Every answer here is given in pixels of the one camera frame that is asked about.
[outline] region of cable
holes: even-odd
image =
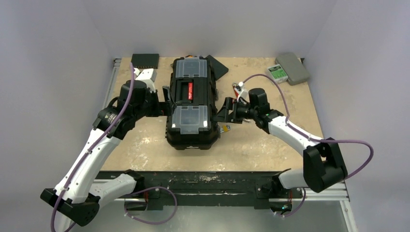
[[[59,197],[56,200],[56,203],[54,204],[54,208],[53,208],[53,213],[51,214],[51,223],[50,223],[50,227],[51,227],[51,231],[52,232],[56,232],[56,228],[54,227],[54,222],[56,220],[56,214],[57,214],[57,208],[58,205],[61,202],[61,199],[65,193],[65,191],[67,190],[68,186],[70,185],[71,180],[73,179],[74,175],[77,173],[78,169],[80,168],[80,166],[83,164],[84,160],[87,158],[87,156],[89,154],[91,154],[92,150],[95,148],[95,146],[101,141],[101,139],[103,139],[109,132],[110,130],[116,125],[116,123],[118,122],[118,120],[121,118],[121,116],[124,114],[128,103],[130,102],[131,99],[131,95],[132,95],[132,90],[134,87],[134,67],[132,65],[132,63],[130,63],[130,69],[131,69],[131,83],[130,83],[130,90],[128,91],[128,95],[127,95],[127,99],[125,100],[124,106],[122,107],[121,111],[119,112],[118,116],[114,119],[114,121],[110,124],[110,126],[104,131],[104,133],[87,149],[87,151],[83,154],[83,156],[81,157],[81,159],[78,161],[78,163],[74,166],[73,171],[70,173],[70,175],[67,178],[67,181],[64,184],[63,190],[61,191]],[[68,232],[70,231],[73,226],[75,225],[75,223],[71,224],[68,229],[66,229],[64,232]]]
[[[286,103],[285,95],[283,95],[282,89],[280,89],[279,85],[276,83],[276,81],[275,81],[272,77],[270,77],[270,76],[268,76],[268,75],[265,75],[265,74],[254,74],[254,75],[252,75],[252,76],[246,78],[246,79],[243,81],[243,83],[247,82],[249,79],[251,79],[251,78],[253,78],[253,77],[256,77],[256,76],[264,76],[264,77],[268,78],[268,79],[276,86],[276,88],[278,88],[278,91],[279,91],[279,93],[280,93],[280,95],[281,95],[281,97],[282,97],[283,104],[284,104],[284,106],[285,106],[286,115],[287,115],[287,116],[286,116],[286,119],[285,119],[285,123],[286,123],[287,126],[289,126],[289,128],[291,128],[292,130],[294,130],[294,131],[297,132],[298,134],[302,135],[303,137],[307,138],[308,140],[311,140],[311,141],[314,141],[314,142],[318,142],[318,143],[329,143],[329,144],[331,144],[331,143],[334,143],[334,144],[338,144],[338,143],[340,143],[340,144],[346,144],[346,143],[349,143],[349,144],[363,144],[363,145],[366,145],[366,146],[369,148],[369,150],[370,150],[369,157],[366,159],[366,161],[365,161],[359,168],[357,168],[357,169],[354,170],[352,173],[350,173],[349,175],[347,175],[347,177],[345,178],[345,180],[346,180],[346,179],[349,179],[349,178],[351,178],[352,176],[354,176],[354,175],[356,175],[357,173],[359,173],[362,169],[364,169],[364,168],[370,163],[370,161],[372,160],[373,155],[374,155],[374,149],[373,149],[372,145],[370,145],[370,144],[369,144],[368,142],[366,142],[366,141],[362,141],[362,140],[326,140],[326,139],[314,139],[314,138],[311,138],[309,135],[306,135],[305,133],[301,132],[300,130],[298,130],[297,128],[295,128],[294,126],[292,126],[290,123],[288,123],[288,120],[289,120],[291,114],[289,113],[289,109],[288,109],[288,105],[287,105],[287,103]],[[295,210],[292,210],[289,214],[285,215],[284,217],[288,217],[288,216],[290,216],[290,215],[293,215],[296,211],[299,210],[299,208],[302,206],[303,202],[305,202],[305,198],[306,198],[306,191],[305,191],[305,189],[303,189],[303,192],[304,192],[304,196],[303,196],[302,202],[298,205],[298,207],[297,207]]]
[[[153,190],[153,189],[163,189],[163,190],[166,190],[166,191],[168,191],[168,192],[172,195],[172,197],[174,198],[175,207],[174,207],[173,212],[171,213],[171,215],[170,215],[167,219],[162,220],[162,221],[158,221],[158,222],[157,222],[157,221],[145,221],[145,220],[139,219],[139,218],[134,217],[134,216],[132,216],[132,215],[130,215],[130,214],[128,213],[127,207],[126,207],[125,204],[124,204],[124,211],[125,211],[125,215],[124,215],[124,216],[128,216],[128,217],[130,217],[130,218],[132,218],[132,219],[134,219],[134,220],[137,220],[137,221],[140,221],[140,222],[142,222],[142,223],[149,224],[149,225],[160,225],[160,224],[166,223],[167,221],[171,220],[171,218],[175,215],[176,210],[178,209],[178,204],[177,204],[177,202],[176,202],[176,196],[175,196],[175,194],[172,193],[169,189],[164,188],[164,187],[161,187],[161,186],[150,187],[150,188],[141,190],[141,191],[139,191],[139,192],[132,193],[132,194],[130,194],[130,195],[131,195],[131,196],[138,195],[138,194],[140,194],[140,193],[147,192],[147,191],[150,191],[150,190]]]

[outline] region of gray wall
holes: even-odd
[[[40,193],[84,146],[112,61],[80,0],[2,1],[0,34],[0,231],[49,231]]]
[[[84,0],[110,54],[305,56],[336,0]]]
[[[410,2],[339,0],[306,57],[326,136],[374,145],[347,182],[359,231],[409,231]],[[342,147],[348,170],[368,150]]]

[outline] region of green label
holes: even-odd
[[[280,78],[287,76],[281,66],[270,68],[269,71],[272,74],[274,79],[280,79]]]

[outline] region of tabletop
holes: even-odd
[[[176,58],[160,58],[155,86],[160,101],[164,100],[162,86],[168,86]],[[217,81],[220,109],[225,97],[234,97],[233,82],[240,82],[275,64],[275,58],[216,58],[229,68]],[[121,86],[130,79],[131,58],[123,58],[112,96],[118,96]],[[322,137],[315,106],[307,83],[290,86],[281,83],[290,120],[308,132]],[[276,87],[264,77],[254,77],[245,87],[262,87],[268,96],[271,109],[286,114],[282,98]],[[124,140],[111,153],[102,170],[138,171],[282,171],[301,168],[302,157],[280,139],[265,133],[254,122],[230,124],[231,130],[221,134],[209,150],[175,150],[165,139],[165,117],[144,117],[136,122]]]

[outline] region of gray case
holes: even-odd
[[[305,82],[310,78],[309,72],[292,52],[276,57],[276,63],[280,64],[288,75],[288,82],[291,86]]]

